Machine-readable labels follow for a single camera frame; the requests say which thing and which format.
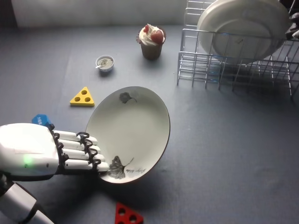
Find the white robotic hand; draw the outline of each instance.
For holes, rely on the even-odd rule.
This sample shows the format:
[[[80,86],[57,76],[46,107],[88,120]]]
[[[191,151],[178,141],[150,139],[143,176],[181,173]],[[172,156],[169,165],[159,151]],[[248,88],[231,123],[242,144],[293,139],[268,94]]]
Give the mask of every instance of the white robotic hand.
[[[53,125],[0,126],[0,211],[18,223],[52,224],[36,199],[13,181],[106,172],[109,165],[97,143],[88,133],[55,131]]]

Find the red triangle block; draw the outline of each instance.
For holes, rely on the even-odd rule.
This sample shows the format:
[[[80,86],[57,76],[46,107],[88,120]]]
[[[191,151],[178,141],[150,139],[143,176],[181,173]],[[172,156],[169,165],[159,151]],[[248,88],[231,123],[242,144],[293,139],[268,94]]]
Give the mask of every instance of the red triangle block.
[[[143,224],[143,217],[127,206],[117,203],[115,213],[115,224]]]

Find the table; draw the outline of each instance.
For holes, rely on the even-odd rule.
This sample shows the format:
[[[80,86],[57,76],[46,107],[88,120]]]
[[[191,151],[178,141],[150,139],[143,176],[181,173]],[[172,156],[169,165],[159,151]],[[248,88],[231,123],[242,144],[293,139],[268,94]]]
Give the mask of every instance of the table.
[[[181,80],[180,26],[165,26],[161,58],[149,62],[140,27],[6,30],[0,33],[0,125],[47,114],[57,130],[84,131],[95,108],[71,108],[84,86],[96,106],[113,91],[144,86],[168,107],[171,136],[160,162],[132,184],[88,176],[21,182],[58,224],[112,224],[117,201],[145,224],[297,224],[299,110],[289,99],[257,97]],[[100,55],[115,59],[108,76]],[[11,224],[0,214],[0,223]]]

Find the metal wire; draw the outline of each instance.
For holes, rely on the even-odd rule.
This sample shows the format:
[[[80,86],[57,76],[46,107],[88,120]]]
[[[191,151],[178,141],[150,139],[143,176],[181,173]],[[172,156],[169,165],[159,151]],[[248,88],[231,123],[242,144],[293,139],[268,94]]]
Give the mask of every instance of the metal wire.
[[[197,22],[200,16],[214,2],[214,0],[207,1],[187,1],[185,26],[182,31],[181,47],[178,54],[177,85],[180,79],[190,79],[192,80],[192,86],[195,81],[205,82],[205,88],[207,88],[208,83],[217,83],[219,90],[223,84],[231,85],[232,91],[237,86],[245,86],[248,91],[251,88],[261,90],[263,88],[276,89],[278,87],[280,90],[287,90],[292,98],[299,89],[299,57],[297,56],[299,41],[197,30]],[[293,0],[289,12],[292,11],[295,1],[297,0]],[[200,48],[200,35],[210,35],[209,52],[205,52]],[[230,49],[232,37],[242,38],[243,43],[240,53],[236,57],[213,54],[213,43],[218,36],[227,37],[224,55],[226,55],[227,49]],[[256,52],[253,58],[243,58],[242,53],[250,38],[257,39]],[[267,40],[277,45],[280,43],[281,47],[265,59],[258,58],[258,49],[262,41]],[[228,61],[231,60],[237,63],[228,64]],[[243,64],[248,60],[255,62]]]

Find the blue block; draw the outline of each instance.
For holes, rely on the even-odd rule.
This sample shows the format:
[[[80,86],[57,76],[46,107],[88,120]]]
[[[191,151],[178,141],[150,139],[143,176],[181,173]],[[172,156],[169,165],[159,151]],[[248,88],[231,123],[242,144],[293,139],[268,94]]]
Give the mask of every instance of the blue block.
[[[32,119],[32,124],[49,126],[50,124],[52,124],[52,122],[50,121],[47,115],[38,114]]]

